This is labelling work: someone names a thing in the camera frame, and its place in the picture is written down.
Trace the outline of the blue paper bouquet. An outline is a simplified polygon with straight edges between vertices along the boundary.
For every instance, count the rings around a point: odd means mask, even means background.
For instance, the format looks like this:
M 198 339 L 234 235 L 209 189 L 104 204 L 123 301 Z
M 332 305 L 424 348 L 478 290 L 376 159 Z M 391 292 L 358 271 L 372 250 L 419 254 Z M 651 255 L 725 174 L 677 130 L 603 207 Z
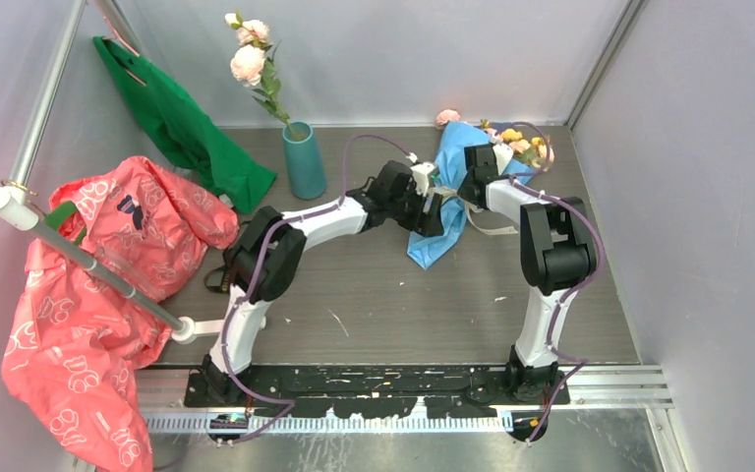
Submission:
M 472 221 L 468 217 L 470 205 L 458 197 L 458 189 L 467 175 L 466 147 L 486 144 L 507 146 L 508 161 L 498 170 L 498 174 L 514 174 L 522 184 L 528 183 L 537 173 L 548 170 L 554 161 L 551 135 L 541 133 L 532 124 L 492 124 L 484 121 L 473 125 L 451 108 L 440 111 L 435 124 L 441 130 L 435 158 L 438 168 L 435 188 L 443 194 L 440 208 L 443 233 L 433 237 L 424 237 L 415 232 L 410 234 L 407 256 L 422 269 L 430 268 L 450 251 L 466 225 Z

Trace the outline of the teal ceramic vase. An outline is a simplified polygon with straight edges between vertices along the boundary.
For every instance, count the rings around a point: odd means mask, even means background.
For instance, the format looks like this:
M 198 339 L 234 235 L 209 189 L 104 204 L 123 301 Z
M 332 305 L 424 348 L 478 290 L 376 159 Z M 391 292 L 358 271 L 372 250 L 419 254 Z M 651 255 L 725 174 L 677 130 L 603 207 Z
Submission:
M 282 143 L 291 193 L 314 200 L 327 188 L 319 142 L 311 125 L 291 122 L 282 130 Z

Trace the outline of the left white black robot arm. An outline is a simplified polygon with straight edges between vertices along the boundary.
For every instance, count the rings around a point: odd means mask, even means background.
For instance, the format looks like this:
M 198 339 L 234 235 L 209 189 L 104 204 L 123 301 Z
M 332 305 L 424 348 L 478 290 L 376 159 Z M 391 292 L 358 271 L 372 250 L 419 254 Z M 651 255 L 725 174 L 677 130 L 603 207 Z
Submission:
M 200 369 L 207 395 L 225 406 L 244 399 L 248 382 L 241 373 L 252 363 L 258 332 L 269 307 L 293 283 L 305 252 L 387 220 L 422 236 L 442 234 L 438 174 L 432 162 L 407 165 L 390 160 L 378 176 L 330 203 L 289 212 L 261 208 L 224 253 L 222 285 L 230 299 Z

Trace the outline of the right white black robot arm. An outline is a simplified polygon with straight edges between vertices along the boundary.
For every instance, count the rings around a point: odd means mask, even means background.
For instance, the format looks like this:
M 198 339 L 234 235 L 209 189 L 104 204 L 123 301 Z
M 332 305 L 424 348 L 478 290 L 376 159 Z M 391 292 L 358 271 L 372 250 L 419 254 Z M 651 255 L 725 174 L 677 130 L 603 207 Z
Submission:
M 568 308 L 595 273 L 600 246 L 579 198 L 560 199 L 504 173 L 505 146 L 463 150 L 466 175 L 458 197 L 471 207 L 510 219 L 520 237 L 520 264 L 530 286 L 520 335 L 503 374 L 504 391 L 528 404 L 561 379 L 557 345 Z

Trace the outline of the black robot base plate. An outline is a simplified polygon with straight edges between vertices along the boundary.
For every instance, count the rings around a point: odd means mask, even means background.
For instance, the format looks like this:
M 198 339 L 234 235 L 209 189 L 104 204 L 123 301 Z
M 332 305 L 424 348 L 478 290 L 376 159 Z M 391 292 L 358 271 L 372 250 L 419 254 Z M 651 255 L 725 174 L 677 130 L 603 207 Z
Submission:
M 499 407 L 569 403 L 556 383 L 518 384 L 503 365 L 254 365 L 239 374 L 248 396 L 214 367 L 194 368 L 187 407 L 250 408 L 272 417 L 287 400 L 293 418 L 404 418 L 422 404 L 429 419 L 492 417 Z

